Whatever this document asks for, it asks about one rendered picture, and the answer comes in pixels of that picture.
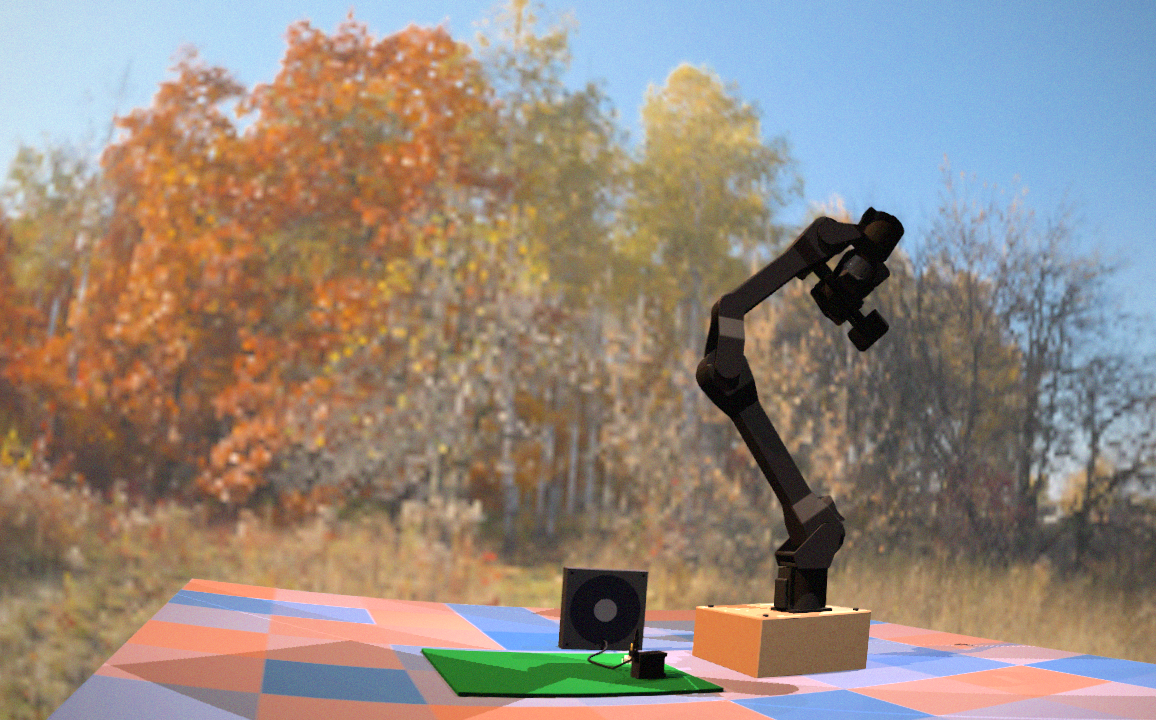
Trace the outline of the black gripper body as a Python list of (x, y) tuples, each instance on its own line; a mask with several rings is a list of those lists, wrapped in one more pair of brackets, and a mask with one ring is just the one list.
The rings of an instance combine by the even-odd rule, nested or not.
[[(852, 296), (838, 290), (837, 284), (833, 283), (833, 272), (831, 272), (827, 263), (816, 266), (812, 272), (818, 277), (818, 283), (814, 285), (814, 291), (818, 294), (820, 299), (828, 300), (828, 304), (837, 311), (838, 316), (842, 316), (844, 320), (847, 319), (847, 322), (853, 325), (854, 328), (847, 332), (849, 340), (851, 340), (858, 350), (867, 351), (867, 348), (872, 343), (879, 341), (879, 337), (888, 332), (889, 324), (885, 322), (883, 316), (876, 309), (872, 310), (869, 316), (860, 313), (858, 307), (864, 305), (864, 300), (860, 299), (862, 294)], [(806, 275), (812, 272), (799, 274), (796, 277), (799, 281), (805, 281)]]

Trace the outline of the black square cooling fan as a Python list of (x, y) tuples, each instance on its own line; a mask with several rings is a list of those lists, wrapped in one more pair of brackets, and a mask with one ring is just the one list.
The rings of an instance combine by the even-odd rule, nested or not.
[(649, 571), (563, 567), (560, 650), (630, 651), (638, 628), (642, 650)]

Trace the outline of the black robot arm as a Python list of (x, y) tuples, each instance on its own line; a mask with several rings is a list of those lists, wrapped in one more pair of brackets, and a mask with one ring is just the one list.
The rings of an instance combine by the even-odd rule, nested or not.
[[(866, 299), (889, 277), (885, 259), (901, 242), (904, 227), (885, 211), (867, 209), (860, 223), (847, 224), (820, 217), (799, 233), (796, 242), (773, 263), (755, 273), (741, 285), (724, 294), (711, 309), (705, 356), (697, 366), (696, 381), (741, 432), (750, 454), (764, 472), (781, 502), (788, 541), (775, 552), (775, 606), (781, 613), (828, 613), (828, 567), (840, 550), (846, 529), (831, 495), (818, 497), (790, 457), (773, 421), (759, 404), (750, 363), (744, 357), (744, 314), (761, 300), (787, 284), (790, 279), (828, 263), (843, 250), (833, 270), (833, 283), (843, 294)], [(870, 284), (872, 283), (872, 284)], [(864, 292), (865, 291), (865, 292)]]

